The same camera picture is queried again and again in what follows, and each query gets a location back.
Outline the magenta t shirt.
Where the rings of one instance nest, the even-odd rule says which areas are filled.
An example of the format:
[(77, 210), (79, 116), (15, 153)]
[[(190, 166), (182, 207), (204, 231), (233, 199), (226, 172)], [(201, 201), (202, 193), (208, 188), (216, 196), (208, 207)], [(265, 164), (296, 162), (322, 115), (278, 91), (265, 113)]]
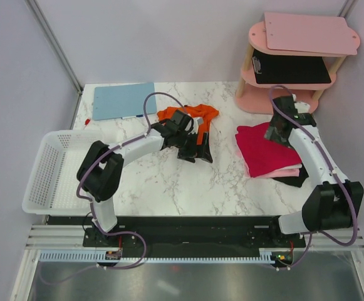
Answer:
[(239, 151), (251, 178), (297, 177), (302, 167), (297, 152), (264, 138), (269, 127), (265, 122), (237, 127), (235, 135)]

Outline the light pink t shirt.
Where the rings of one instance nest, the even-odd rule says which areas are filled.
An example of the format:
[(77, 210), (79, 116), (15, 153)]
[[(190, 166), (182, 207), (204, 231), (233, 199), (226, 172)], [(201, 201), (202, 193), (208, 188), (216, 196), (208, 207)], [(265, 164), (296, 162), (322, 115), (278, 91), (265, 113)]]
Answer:
[(238, 154), (244, 160), (247, 175), (251, 178), (296, 177), (302, 161), (298, 153), (275, 143), (238, 146)]

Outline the black t shirt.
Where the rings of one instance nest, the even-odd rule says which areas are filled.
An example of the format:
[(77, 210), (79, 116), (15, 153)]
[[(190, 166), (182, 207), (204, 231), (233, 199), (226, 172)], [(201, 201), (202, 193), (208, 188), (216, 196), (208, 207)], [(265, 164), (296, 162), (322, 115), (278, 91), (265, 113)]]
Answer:
[(309, 175), (307, 173), (307, 170), (303, 166), (299, 169), (299, 175), (296, 177), (274, 177), (273, 179), (288, 186), (302, 187), (303, 183), (307, 178), (309, 178)]

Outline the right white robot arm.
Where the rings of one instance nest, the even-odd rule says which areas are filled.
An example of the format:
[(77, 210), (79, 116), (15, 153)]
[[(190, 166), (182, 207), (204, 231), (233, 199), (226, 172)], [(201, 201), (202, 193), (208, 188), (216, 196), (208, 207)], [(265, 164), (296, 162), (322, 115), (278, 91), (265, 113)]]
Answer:
[(300, 113), (292, 96), (272, 99), (273, 117), (265, 139), (297, 152), (313, 191), (300, 211), (281, 215), (268, 231), (269, 242), (284, 246), (291, 234), (353, 228), (364, 188), (339, 169), (321, 140), (310, 113)]

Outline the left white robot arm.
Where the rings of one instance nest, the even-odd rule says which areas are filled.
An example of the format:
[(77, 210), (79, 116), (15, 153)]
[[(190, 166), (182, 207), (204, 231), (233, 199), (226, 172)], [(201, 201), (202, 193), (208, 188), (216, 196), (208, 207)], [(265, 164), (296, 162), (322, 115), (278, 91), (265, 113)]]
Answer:
[(76, 195), (90, 202), (93, 223), (99, 229), (97, 240), (104, 246), (117, 243), (117, 216), (113, 195), (118, 190), (123, 168), (148, 154), (166, 148), (178, 149), (177, 158), (194, 163), (213, 163), (209, 132), (200, 131), (202, 117), (176, 110), (171, 118), (149, 125), (148, 130), (130, 140), (108, 145), (100, 140), (90, 146), (76, 178)]

